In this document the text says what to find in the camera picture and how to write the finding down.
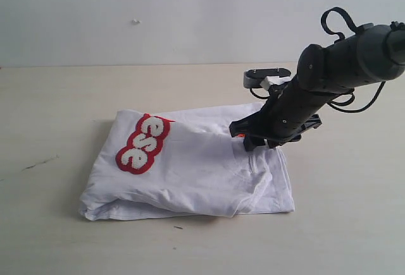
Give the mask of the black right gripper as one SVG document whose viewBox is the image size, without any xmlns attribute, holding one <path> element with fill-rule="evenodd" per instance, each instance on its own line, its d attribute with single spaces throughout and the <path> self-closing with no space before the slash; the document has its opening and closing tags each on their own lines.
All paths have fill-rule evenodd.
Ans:
<svg viewBox="0 0 405 275">
<path fill-rule="evenodd" d="M 246 152 L 269 147 L 270 142 L 284 144 L 296 138 L 305 122 L 335 98 L 334 93 L 302 89 L 295 77 L 266 77 L 261 85 L 269 91 L 269 100 L 259 112 L 229 125 L 231 137 L 245 135 Z"/>
</svg>

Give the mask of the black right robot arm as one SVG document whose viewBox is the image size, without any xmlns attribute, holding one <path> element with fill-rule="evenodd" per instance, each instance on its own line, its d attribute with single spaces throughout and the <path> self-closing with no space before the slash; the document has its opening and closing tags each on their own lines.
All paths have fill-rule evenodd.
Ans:
<svg viewBox="0 0 405 275">
<path fill-rule="evenodd" d="M 244 148 L 275 148 L 296 142 L 321 125 L 317 111 L 356 87 L 384 84 L 404 73 L 404 24 L 363 25 L 358 34 L 328 47 L 303 50 L 291 81 L 272 85 L 256 113 L 230 124 L 232 137 L 244 136 Z"/>
</svg>

